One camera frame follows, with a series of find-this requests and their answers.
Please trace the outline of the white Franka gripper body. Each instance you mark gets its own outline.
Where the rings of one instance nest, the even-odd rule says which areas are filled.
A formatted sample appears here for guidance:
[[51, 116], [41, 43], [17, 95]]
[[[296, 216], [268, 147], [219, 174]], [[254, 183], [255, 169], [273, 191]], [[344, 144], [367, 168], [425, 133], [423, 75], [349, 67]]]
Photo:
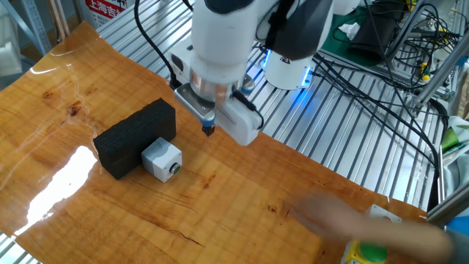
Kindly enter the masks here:
[[238, 88], [233, 86], [228, 92], [220, 91], [222, 101], [215, 98], [204, 98], [202, 88], [213, 88], [213, 85], [200, 78], [191, 69], [194, 49], [190, 45], [179, 45], [170, 50], [170, 65], [181, 85], [174, 90], [177, 101], [200, 121], [200, 118], [214, 110], [216, 113], [215, 128], [227, 132], [239, 145], [247, 146], [258, 136], [263, 126], [263, 116]]

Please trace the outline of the person hand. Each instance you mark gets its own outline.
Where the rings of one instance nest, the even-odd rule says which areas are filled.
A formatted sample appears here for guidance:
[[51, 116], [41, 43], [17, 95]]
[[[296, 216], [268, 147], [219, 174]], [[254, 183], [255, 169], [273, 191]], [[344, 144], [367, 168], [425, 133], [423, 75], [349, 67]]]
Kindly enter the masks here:
[[308, 194], [294, 199], [291, 215], [307, 230], [333, 241], [354, 236], [361, 214], [342, 200], [327, 194]]

